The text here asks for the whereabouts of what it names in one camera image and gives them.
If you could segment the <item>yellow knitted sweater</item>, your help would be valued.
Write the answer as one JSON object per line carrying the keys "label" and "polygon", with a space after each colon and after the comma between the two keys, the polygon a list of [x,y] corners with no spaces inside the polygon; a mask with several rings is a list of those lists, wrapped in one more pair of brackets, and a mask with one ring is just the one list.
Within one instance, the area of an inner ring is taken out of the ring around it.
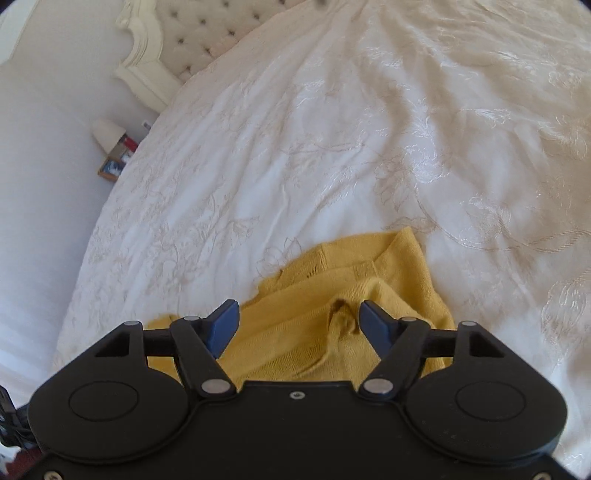
{"label": "yellow knitted sweater", "polygon": [[394,318],[455,327],[411,228],[353,235],[318,244],[260,281],[218,362],[236,386],[246,380],[359,385],[379,362],[359,325],[366,300]]}

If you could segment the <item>red box on nightstand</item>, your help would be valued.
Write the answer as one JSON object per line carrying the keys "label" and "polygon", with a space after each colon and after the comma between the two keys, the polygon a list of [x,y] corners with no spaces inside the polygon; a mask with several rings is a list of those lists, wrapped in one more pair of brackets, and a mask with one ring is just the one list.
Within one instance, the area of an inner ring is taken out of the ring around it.
{"label": "red box on nightstand", "polygon": [[119,138],[118,145],[124,148],[129,155],[132,155],[138,147],[137,142],[133,140],[131,137],[129,137],[127,134],[123,134]]}

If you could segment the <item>white bedside lamp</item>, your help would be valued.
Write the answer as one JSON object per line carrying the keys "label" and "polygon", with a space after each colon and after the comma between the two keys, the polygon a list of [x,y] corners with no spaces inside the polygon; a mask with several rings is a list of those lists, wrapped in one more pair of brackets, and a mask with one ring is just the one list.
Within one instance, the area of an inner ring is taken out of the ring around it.
{"label": "white bedside lamp", "polygon": [[91,132],[105,153],[109,153],[126,134],[124,128],[104,118],[98,118],[92,123]]}

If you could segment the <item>white embroidered bedspread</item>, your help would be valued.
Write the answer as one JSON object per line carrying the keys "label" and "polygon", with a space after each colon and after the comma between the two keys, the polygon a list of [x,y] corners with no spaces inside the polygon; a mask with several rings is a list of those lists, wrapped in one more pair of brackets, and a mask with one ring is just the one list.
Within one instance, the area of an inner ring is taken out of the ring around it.
{"label": "white embroidered bedspread", "polygon": [[590,12],[307,2],[186,82],[90,237],[54,360],[126,320],[240,306],[318,244],[411,228],[454,324],[564,395],[590,470]]}

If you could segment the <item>cream tufted headboard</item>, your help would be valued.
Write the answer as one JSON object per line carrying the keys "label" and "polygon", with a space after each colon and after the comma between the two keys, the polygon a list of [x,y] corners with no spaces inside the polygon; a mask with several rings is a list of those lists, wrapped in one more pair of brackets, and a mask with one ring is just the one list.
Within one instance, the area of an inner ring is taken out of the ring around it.
{"label": "cream tufted headboard", "polygon": [[166,109],[181,86],[267,20],[300,0],[133,0],[115,26],[132,47],[113,75],[150,110]]}

